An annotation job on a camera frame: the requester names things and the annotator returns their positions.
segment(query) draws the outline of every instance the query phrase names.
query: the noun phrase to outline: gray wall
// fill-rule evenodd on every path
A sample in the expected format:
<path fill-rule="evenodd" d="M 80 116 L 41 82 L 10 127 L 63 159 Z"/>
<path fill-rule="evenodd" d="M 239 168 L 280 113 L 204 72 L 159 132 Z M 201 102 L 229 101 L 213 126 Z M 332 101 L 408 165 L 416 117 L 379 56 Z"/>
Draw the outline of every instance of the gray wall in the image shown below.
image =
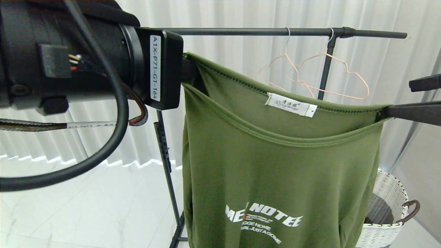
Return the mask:
<path fill-rule="evenodd" d="M 441 101 L 440 92 L 435 100 Z M 409 199 L 420 201 L 417 221 L 440 242 L 441 127 L 420 124 L 392 174 L 403 183 Z"/>

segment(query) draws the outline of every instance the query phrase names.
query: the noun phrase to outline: white marble floor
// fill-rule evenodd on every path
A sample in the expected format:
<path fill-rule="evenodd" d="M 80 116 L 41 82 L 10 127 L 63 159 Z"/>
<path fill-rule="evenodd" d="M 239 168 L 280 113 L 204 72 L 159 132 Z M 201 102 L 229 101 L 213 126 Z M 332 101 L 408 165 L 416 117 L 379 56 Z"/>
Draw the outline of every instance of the white marble floor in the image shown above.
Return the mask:
<path fill-rule="evenodd" d="M 61 161 L 0 158 L 1 176 L 58 170 Z M 182 211 L 181 171 L 172 173 Z M 162 165 L 100 165 L 55 186 L 0 194 L 1 248 L 167 248 L 175 220 Z M 181 242 L 180 248 L 188 247 Z M 441 248 L 416 221 L 392 248 Z"/>

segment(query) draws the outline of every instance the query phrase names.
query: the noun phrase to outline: pink wire hanger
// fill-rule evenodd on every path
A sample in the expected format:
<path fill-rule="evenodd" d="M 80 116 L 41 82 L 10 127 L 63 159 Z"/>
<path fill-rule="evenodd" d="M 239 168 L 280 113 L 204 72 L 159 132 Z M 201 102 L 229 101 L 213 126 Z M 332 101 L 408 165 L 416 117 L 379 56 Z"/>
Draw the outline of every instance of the pink wire hanger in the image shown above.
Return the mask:
<path fill-rule="evenodd" d="M 331 35 L 331 37 L 329 38 L 328 42 L 330 42 L 331 39 L 332 39 L 332 37 L 334 36 L 334 29 L 331 28 L 331 31 L 332 31 L 332 35 Z M 330 54 L 328 54 L 328 53 L 322 53 L 322 54 L 318 54 L 318 55 L 312 56 L 312 57 L 310 57 L 310 58 L 305 59 L 301 64 L 294 65 L 294 63 L 291 61 L 291 59 L 289 58 L 288 53 L 287 53 L 288 42 L 289 42 L 289 39 L 290 39 L 290 37 L 291 37 L 291 32 L 290 32 L 289 29 L 288 29 L 288 35 L 289 35 L 289 37 L 288 37 L 288 40 L 287 40 L 287 42 L 286 42 L 285 53 L 284 53 L 283 55 L 278 56 L 278 57 L 274 58 L 273 60 L 271 60 L 271 62 L 270 62 L 267 66 L 262 67 L 262 68 L 259 70 L 259 74 L 258 74 L 259 77 L 263 78 L 263 77 L 260 75 L 260 73 L 261 73 L 261 71 L 262 71 L 263 68 L 265 68 L 265 67 L 269 68 L 269 67 L 271 66 L 271 64 L 272 64 L 275 60 L 280 59 L 280 58 L 282 58 L 282 57 L 286 57 L 286 58 L 288 59 L 288 61 L 290 62 L 291 66 L 292 66 L 292 68 L 291 68 L 291 69 L 288 71 L 288 73 L 287 73 L 287 78 L 288 78 L 289 80 L 293 81 L 293 82 L 303 84 L 303 85 L 308 89 L 308 91 L 310 92 L 312 98 L 314 98 L 314 94 L 312 93 L 311 89 L 320 90 L 320 91 L 323 91 L 323 92 L 326 92 L 326 93 L 331 93 L 331 94 L 335 94 L 335 95 L 339 95 L 339 96 L 343 96 L 343 97 L 354 98 L 354 99 L 359 99 L 359 100 L 364 100 L 364 99 L 367 99 L 367 98 L 369 97 L 369 94 L 370 94 L 369 85 L 368 85 L 368 84 L 366 83 L 366 81 L 360 76 L 360 74 L 358 74 L 357 72 L 349 71 L 349 66 L 348 66 L 348 64 L 347 64 L 346 62 L 344 62 L 343 60 L 341 60 L 341 59 L 339 59 L 339 58 L 337 58 L 337 57 L 335 57 L 335 56 L 332 56 L 332 55 L 330 55 Z M 339 62 L 345 64 L 345 65 L 346 65 L 346 72 L 347 72 L 348 74 L 355 74 L 355 75 L 357 75 L 357 76 L 361 79 L 361 81 L 364 83 L 364 85 L 366 86 L 366 90 L 367 90 L 366 97 L 364 97 L 364 98 L 359 98 L 359 97 L 354 97 L 354 96 L 350 96 L 350 95 L 345 95 L 345 94 L 339 94 L 339 93 L 336 93 L 336 92 L 331 92 L 331 91 L 328 91 L 328 90 L 322 90 L 322 89 L 320 89 L 320 88 L 316 88 L 316 87 L 310 86 L 310 85 L 308 85 L 306 82 L 299 80 L 299 71 L 297 70 L 297 67 L 302 67 L 302 66 L 305 64 L 306 61 L 308 61 L 308 60 L 310 60 L 310 59 L 313 59 L 313 58 L 316 58 L 316 57 L 319 57 L 319 56 L 323 56 L 323 55 L 329 56 L 329 57 L 331 57 L 331 58 L 333 58 L 333 59 L 335 59 L 335 60 L 337 60 L 337 61 L 339 61 Z M 291 78 L 288 76 L 288 74 L 289 74 L 293 69 L 294 69 L 294 70 L 296 71 L 296 73 L 297 73 L 297 80 L 291 79 Z M 282 87 L 280 87 L 280 86 L 278 86 L 278 85 L 276 85 L 276 84 L 274 84 L 274 83 L 272 83 L 272 82 L 270 82 L 270 81 L 268 81 L 268 80 L 266 80 L 266 79 L 265 79 L 265 81 L 268 82 L 268 83 L 270 83 L 270 84 L 272 84 L 272 85 L 274 85 L 274 86 L 276 86 L 276 87 L 278 87 L 278 88 L 280 88 L 280 89 L 282 89 L 283 91 L 286 91 L 284 88 L 282 88 Z"/>

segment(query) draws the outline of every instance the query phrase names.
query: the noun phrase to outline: curtain fold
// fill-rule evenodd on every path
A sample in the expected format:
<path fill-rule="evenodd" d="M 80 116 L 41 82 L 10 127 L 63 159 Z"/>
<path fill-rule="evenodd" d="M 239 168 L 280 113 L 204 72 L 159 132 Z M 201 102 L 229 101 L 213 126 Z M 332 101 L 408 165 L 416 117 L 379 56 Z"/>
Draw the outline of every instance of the curtain fold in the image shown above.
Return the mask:
<path fill-rule="evenodd" d="M 423 93 L 412 93 L 408 81 L 430 75 L 441 48 L 441 2 L 437 0 L 119 0 L 121 7 L 136 15 L 148 27 L 231 27 L 231 28 L 326 28 L 349 26 L 359 30 L 407 32 L 400 39 L 353 37 L 337 39 L 334 56 L 346 61 L 350 71 L 358 72 L 370 87 L 364 100 L 325 94 L 324 100 L 340 104 L 402 104 L 420 102 Z M 284 53 L 288 37 L 214 37 L 184 36 L 184 51 L 191 51 L 259 82 L 274 84 L 292 93 L 310 96 L 305 86 L 293 83 L 295 71 L 280 59 L 269 69 L 258 71 L 272 58 Z M 328 37 L 289 38 L 288 54 L 295 64 L 323 53 Z M 319 87 L 325 57 L 312 59 L 299 67 L 299 79 Z M 363 97 L 366 89 L 345 66 L 333 60 L 327 90 Z M 129 127 L 119 148 L 107 159 L 115 165 L 143 165 L 160 160 L 153 122 L 156 112 L 148 108 L 149 120 L 141 127 Z M 130 102 L 130 116 L 139 110 Z M 171 159 L 180 165 L 184 99 L 177 109 L 163 112 Z M 44 122 L 99 121 L 116 119 L 113 100 L 72 103 L 69 111 L 55 116 L 40 116 L 35 110 L 1 109 L 1 118 Z M 395 163 L 412 122 L 391 120 L 384 127 L 381 168 Z M 63 161 L 86 157 L 100 149 L 112 128 L 59 130 L 40 133 L 0 131 L 0 155 Z"/>

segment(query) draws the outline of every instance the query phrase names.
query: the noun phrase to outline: hanger hook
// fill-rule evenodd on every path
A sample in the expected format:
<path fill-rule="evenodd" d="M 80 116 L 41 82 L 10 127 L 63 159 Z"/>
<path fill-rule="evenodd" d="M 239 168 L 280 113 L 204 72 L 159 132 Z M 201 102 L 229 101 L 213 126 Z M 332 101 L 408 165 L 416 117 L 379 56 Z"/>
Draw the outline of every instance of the hanger hook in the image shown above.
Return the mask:
<path fill-rule="evenodd" d="M 288 42 L 289 42 L 289 39 L 291 38 L 291 31 L 287 27 L 286 27 L 286 29 L 288 30 L 288 40 L 286 41 L 285 49 L 288 47 Z"/>
<path fill-rule="evenodd" d="M 331 31 L 332 31 L 332 34 L 331 34 L 331 36 L 329 37 L 328 44 L 329 44 L 329 42 L 332 40 L 332 38 L 334 38 L 334 29 L 331 28 L 331 27 L 330 27 L 330 29 L 331 29 Z"/>

